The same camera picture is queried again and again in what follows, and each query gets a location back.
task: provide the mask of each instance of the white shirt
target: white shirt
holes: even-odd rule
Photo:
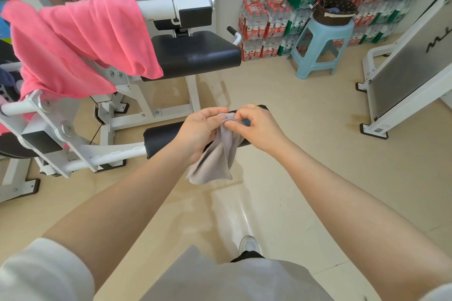
[[[92,301],[94,280],[87,266],[60,244],[39,238],[0,268],[2,301]],[[141,298],[150,300],[304,300],[331,297],[300,265],[248,258],[215,264],[189,247]],[[420,301],[452,300],[452,283]]]

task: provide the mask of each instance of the floor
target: floor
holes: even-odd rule
[[[304,81],[295,77],[293,63],[280,57],[202,74],[201,106],[267,105],[289,138],[395,208],[452,255],[452,112],[436,101],[392,129],[386,141],[360,134],[359,123],[369,123],[369,114],[366,95],[354,83],[363,80],[361,58],[369,49],[367,44],[348,48],[335,76],[321,71]],[[183,79],[146,87],[155,107],[188,102]],[[89,139],[98,127],[92,107],[91,100],[83,100],[75,122],[76,131]],[[144,129],[118,131],[116,144],[142,141]],[[0,204],[0,262],[144,161],[137,157],[101,173],[81,170],[70,179],[40,175],[33,165],[29,177],[41,179],[39,193]],[[95,300],[138,300],[193,244],[216,262],[228,262],[249,234],[265,257],[307,267],[335,300],[379,300],[273,158],[252,146],[240,148],[231,173],[231,181],[203,186],[181,178]]]

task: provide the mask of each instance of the stool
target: stool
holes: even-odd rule
[[[333,69],[331,75],[334,75],[336,65],[339,62],[350,37],[352,36],[353,26],[353,20],[351,20],[347,25],[328,26],[320,24],[315,19],[310,19],[298,38],[298,41],[287,55],[287,58],[292,56],[293,60],[298,65],[296,76],[299,79],[306,79],[311,71],[323,69]],[[310,42],[309,40],[304,39],[305,35],[309,33],[308,30],[312,33],[312,40]],[[334,40],[344,41],[339,51],[333,45]],[[297,50],[297,46],[308,44],[309,46],[305,56],[302,57]],[[325,54],[327,50],[330,50],[334,56],[336,56],[336,59],[330,62],[316,62],[318,57]]]

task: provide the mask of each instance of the pink towel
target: pink towel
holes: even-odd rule
[[[11,0],[1,16],[11,23],[14,53],[23,63],[21,99],[34,90],[70,98],[116,92],[80,56],[129,75],[163,76],[135,0],[82,0],[38,12]]]

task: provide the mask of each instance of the person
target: person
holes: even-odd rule
[[[227,108],[187,117],[173,141],[122,181],[76,207],[0,269],[0,299],[92,300],[184,171],[215,137]],[[452,300],[452,260],[398,213],[332,172],[291,142],[256,105],[225,121],[290,174],[330,235],[383,300]],[[327,301],[294,263],[263,258],[249,236],[232,263],[214,264],[188,248],[142,300]]]

